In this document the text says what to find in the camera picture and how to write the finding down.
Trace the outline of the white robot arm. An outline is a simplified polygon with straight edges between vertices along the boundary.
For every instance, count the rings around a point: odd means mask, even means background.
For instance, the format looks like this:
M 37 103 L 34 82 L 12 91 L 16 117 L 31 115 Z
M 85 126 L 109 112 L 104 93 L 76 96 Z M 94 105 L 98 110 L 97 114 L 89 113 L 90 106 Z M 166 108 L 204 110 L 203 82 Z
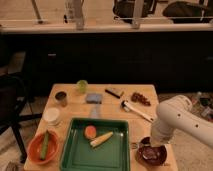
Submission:
M 192 114 L 191 110 L 192 102 L 184 95 L 160 102 L 156 107 L 157 118 L 151 125 L 151 146 L 167 144 L 174 130 L 179 129 L 213 148 L 213 123 Z

